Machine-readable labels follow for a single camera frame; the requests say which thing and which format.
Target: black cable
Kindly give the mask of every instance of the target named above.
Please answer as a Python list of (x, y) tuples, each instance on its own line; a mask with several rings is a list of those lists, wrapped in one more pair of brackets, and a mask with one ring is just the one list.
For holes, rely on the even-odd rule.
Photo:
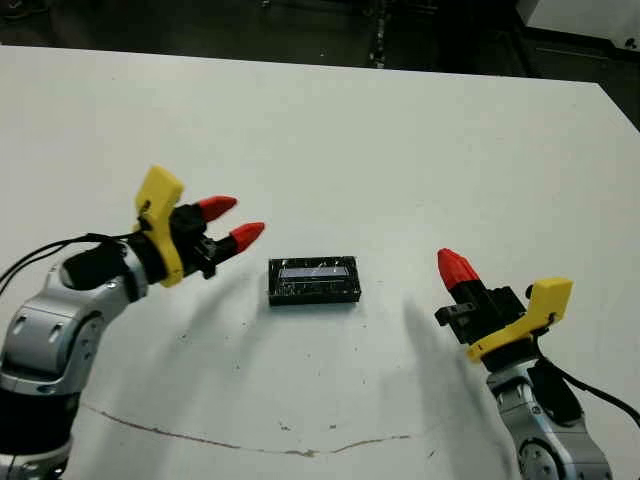
[(592, 387), (591, 385), (581, 382), (577, 378), (573, 377), (569, 373), (562, 370), (560, 367), (554, 365), (551, 362), (551, 360), (545, 357), (542, 351), (540, 350), (540, 345), (538, 343), (539, 339), (540, 339), (540, 335), (534, 335), (535, 349), (537, 350), (538, 356), (543, 363), (545, 363), (548, 367), (551, 367), (553, 370), (555, 370), (562, 378), (564, 378), (567, 382), (569, 382), (574, 387), (579, 388), (582, 391), (589, 392), (590, 394), (595, 395), (599, 399), (604, 400), (605, 402), (608, 402), (611, 405), (614, 405), (618, 407), (620, 410), (624, 411), (633, 419), (633, 421), (636, 423), (638, 428), (640, 428), (640, 413), (638, 413), (636, 409), (634, 409), (628, 403), (623, 402), (619, 398), (616, 398), (613, 395), (608, 394), (607, 392), (603, 392), (599, 388)]
[(28, 267), (29, 265), (31, 265), (34, 262), (37, 262), (38, 260), (42, 260), (44, 258), (50, 257), (51, 255), (55, 255), (56, 253), (58, 253), (60, 250), (62, 250), (63, 248), (65, 248), (67, 245), (69, 245), (68, 243), (65, 243), (64, 245), (60, 245), (58, 248), (56, 248), (55, 250), (51, 251), (51, 252), (47, 252), (44, 255), (40, 255), (39, 257), (36, 258), (32, 258), (31, 260), (29, 260), (28, 262), (23, 263), (22, 265), (20, 265), (19, 267), (15, 268), (13, 270), (13, 272), (11, 273), (11, 275), (9, 275), (9, 277), (7, 277), (6, 282), (4, 282), (4, 285), (2, 286), (2, 288), (0, 288), (0, 296), (4, 293), (4, 291), (7, 289), (7, 287), (9, 286), (9, 283), (11, 283), (11, 280), (13, 280), (13, 277), (15, 277), (20, 270), (22, 270), (25, 267)]
[[(22, 257), (20, 260), (18, 260), (13, 265), (11, 265), (11, 267), (9, 267), (2, 274), (2, 276), (0, 276), (0, 283), (2, 283), (4, 281), (4, 285), (0, 288), (0, 295), (2, 295), (4, 293), (4, 291), (9, 286), (9, 283), (11, 282), (11, 280), (13, 280), (13, 278), (18, 274), (18, 272), (20, 272), (20, 270), (22, 270), (23, 268), (27, 267), (28, 265), (30, 265), (30, 264), (32, 264), (34, 262), (37, 262), (38, 260), (42, 260), (44, 258), (47, 258), (47, 257), (51, 256), (51, 255), (54, 255), (55, 253), (58, 253), (60, 250), (62, 250), (67, 245), (70, 245), (72, 243), (84, 243), (84, 242), (91, 242), (91, 243), (99, 243), (99, 242), (107, 242), (107, 241), (113, 242), (113, 241), (127, 239), (127, 238), (131, 237), (131, 235), (134, 235), (134, 234), (133, 233), (126, 233), (126, 234), (123, 234), (123, 235), (103, 235), (101, 233), (87, 233), (87, 234), (81, 235), (79, 237), (68, 238), (66, 240), (59, 240), (57, 242), (53, 242), (53, 243), (49, 243), (47, 245), (44, 245), (43, 247), (40, 247), (40, 248), (34, 250), (33, 252), (28, 253), (24, 257)], [(44, 252), (46, 250), (50, 250), (52, 248), (54, 248), (53, 251), (47, 252), (47, 253), (45, 253), (43, 255), (40, 255), (39, 257), (35, 257), (39, 253)]]

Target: yellow gripper bracket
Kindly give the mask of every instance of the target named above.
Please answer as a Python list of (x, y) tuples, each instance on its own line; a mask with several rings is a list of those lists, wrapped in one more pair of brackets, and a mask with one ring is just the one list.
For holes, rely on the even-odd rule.
[(564, 312), (571, 295), (573, 282), (566, 278), (547, 278), (533, 284), (527, 313), (502, 330), (481, 338), (467, 349), (469, 359), (477, 363), (484, 355), (508, 343), (525, 339), (531, 332), (557, 323)]
[(182, 261), (171, 239), (169, 217), (175, 204), (180, 200), (183, 184), (171, 172), (159, 166), (153, 166), (136, 195), (136, 211), (139, 225), (144, 234), (158, 249), (167, 270), (162, 285), (171, 287), (184, 276)]

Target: red fingertip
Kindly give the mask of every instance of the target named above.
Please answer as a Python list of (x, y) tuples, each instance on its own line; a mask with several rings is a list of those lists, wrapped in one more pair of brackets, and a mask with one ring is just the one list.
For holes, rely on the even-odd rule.
[(467, 259), (448, 248), (438, 251), (438, 270), (447, 290), (451, 290), (460, 282), (480, 280)]
[(246, 223), (241, 227), (232, 230), (230, 235), (236, 241), (238, 247), (236, 253), (240, 253), (247, 249), (249, 245), (251, 245), (256, 238), (260, 236), (262, 231), (264, 230), (264, 223), (255, 222), (255, 223)]
[(204, 219), (204, 221), (210, 222), (229, 210), (236, 203), (238, 203), (238, 201), (233, 197), (216, 195), (214, 197), (200, 200), (198, 202), (198, 205), (202, 209), (202, 218)]

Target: black rectangular object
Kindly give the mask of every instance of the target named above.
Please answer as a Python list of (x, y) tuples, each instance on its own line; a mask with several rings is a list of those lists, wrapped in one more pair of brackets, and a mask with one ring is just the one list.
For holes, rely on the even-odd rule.
[(269, 304), (345, 303), (360, 300), (354, 257), (269, 260)]

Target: white cabinet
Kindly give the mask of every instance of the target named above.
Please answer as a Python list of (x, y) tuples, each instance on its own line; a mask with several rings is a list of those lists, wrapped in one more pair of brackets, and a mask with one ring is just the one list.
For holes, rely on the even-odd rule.
[(518, 11), (528, 27), (606, 38), (640, 49), (640, 0), (520, 0)]

